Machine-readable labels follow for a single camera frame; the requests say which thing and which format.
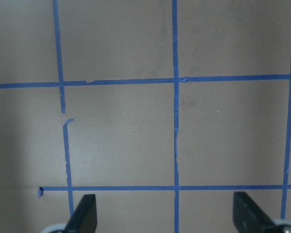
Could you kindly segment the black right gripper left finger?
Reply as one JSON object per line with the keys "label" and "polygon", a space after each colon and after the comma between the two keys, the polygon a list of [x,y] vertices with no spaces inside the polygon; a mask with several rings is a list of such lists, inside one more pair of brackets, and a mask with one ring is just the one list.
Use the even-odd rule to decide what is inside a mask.
{"label": "black right gripper left finger", "polygon": [[68,221],[65,233],[94,233],[97,228],[97,205],[95,194],[83,195],[72,217]]}

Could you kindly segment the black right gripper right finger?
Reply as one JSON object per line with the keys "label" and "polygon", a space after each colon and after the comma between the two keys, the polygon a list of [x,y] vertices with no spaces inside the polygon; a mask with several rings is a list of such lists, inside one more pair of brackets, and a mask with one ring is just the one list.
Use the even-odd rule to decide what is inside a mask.
{"label": "black right gripper right finger", "polygon": [[280,233],[281,228],[246,192],[233,194],[233,224],[239,233]]}

